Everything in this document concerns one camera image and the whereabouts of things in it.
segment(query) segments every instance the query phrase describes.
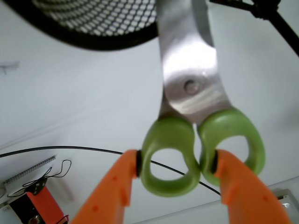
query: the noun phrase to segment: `spiral binding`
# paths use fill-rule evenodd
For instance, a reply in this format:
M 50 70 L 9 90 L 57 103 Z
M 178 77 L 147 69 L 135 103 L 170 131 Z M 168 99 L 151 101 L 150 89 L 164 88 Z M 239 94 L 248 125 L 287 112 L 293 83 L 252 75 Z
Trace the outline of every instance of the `spiral binding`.
M 29 168 L 29 169 L 26 169 L 25 171 L 19 173 L 18 175 L 13 176 L 12 178 L 9 178 L 8 180 L 4 181 L 3 183 L 4 183 L 5 185 L 9 185 L 9 184 L 11 184 L 12 182 L 14 182 L 14 181 L 16 181 L 16 180 L 19 180 L 20 178 L 26 176 L 27 174 L 29 174 L 29 173 L 31 173 L 31 172 L 37 170 L 37 169 L 39 169 L 40 167 L 46 165 L 47 163 L 52 162 L 52 161 L 55 160 L 55 159 L 56 159 L 56 157 L 55 157 L 55 156 L 52 156 L 52 157 L 48 158 L 47 160 L 42 161 L 42 162 L 36 164 L 35 166 Z

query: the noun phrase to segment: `scissors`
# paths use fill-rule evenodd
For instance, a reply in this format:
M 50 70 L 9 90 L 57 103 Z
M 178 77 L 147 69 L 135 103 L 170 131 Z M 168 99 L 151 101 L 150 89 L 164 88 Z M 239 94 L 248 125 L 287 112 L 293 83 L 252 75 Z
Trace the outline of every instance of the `scissors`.
M 164 89 L 158 119 L 141 149 L 140 178 L 145 188 L 159 196 L 180 196 L 197 186 L 201 172 L 219 186 L 213 174 L 215 149 L 232 136 L 246 138 L 245 164 L 259 174 L 265 163 L 263 142 L 252 122 L 232 106 L 221 83 L 206 1 L 157 1 L 157 24 Z M 193 124 L 202 144 L 199 164 L 193 153 Z M 188 172 L 180 179 L 161 180 L 150 171 L 152 155 L 166 148 L 183 154 Z

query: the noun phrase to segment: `black frame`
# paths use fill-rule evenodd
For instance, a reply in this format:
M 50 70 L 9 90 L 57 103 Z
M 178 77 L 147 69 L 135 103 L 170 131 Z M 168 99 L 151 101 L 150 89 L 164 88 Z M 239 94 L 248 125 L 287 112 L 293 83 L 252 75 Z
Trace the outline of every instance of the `black frame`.
M 137 46 L 157 37 L 157 24 L 120 36 L 95 36 L 62 27 L 45 16 L 30 0 L 4 0 L 15 12 L 30 24 L 67 44 L 90 50 L 121 50 Z

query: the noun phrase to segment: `scissor pivot screw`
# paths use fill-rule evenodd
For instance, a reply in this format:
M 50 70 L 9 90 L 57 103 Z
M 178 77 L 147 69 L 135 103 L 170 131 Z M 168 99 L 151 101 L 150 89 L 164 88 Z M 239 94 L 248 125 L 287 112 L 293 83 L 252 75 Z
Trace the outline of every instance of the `scissor pivot screw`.
M 194 80 L 188 80 L 184 85 L 184 89 L 189 95 L 195 95 L 200 91 L 200 83 Z

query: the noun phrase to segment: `white surface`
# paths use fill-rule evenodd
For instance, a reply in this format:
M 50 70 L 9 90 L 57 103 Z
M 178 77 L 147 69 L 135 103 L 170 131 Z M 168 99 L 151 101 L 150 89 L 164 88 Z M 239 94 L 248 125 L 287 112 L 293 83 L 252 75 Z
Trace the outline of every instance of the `white surface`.
M 5 205 L 0 209 L 0 224 L 22 224 L 17 214 L 10 207 L 10 205 Z
M 299 177 L 269 186 L 273 192 L 289 189 L 299 201 Z M 228 209 L 220 201 L 200 205 L 136 224 L 229 224 Z
M 296 0 L 281 4 L 282 15 L 296 31 L 298 8 Z M 293 178 L 299 169 L 299 59 L 268 22 L 241 10 L 216 5 L 211 9 L 225 88 L 233 104 L 256 124 L 265 142 L 267 162 L 260 176 L 268 185 Z M 116 52 L 82 50 L 36 30 L 3 2 L 0 27 L 0 61 L 20 61 L 17 71 L 0 79 L 1 153 L 49 145 L 118 151 L 141 147 L 157 117 L 162 95 L 157 39 Z M 244 160 L 244 145 L 242 139 L 235 138 L 220 147 Z M 73 161 L 70 173 L 53 183 L 69 192 L 64 198 L 57 191 L 53 196 L 72 217 L 118 156 L 74 150 L 55 153 Z M 197 158 L 199 153 L 197 139 Z M 160 155 L 154 159 L 185 171 L 179 156 Z M 164 168 L 154 169 L 162 176 L 177 177 Z M 200 185 L 183 197 L 160 198 L 134 181 L 125 223 L 218 199 Z

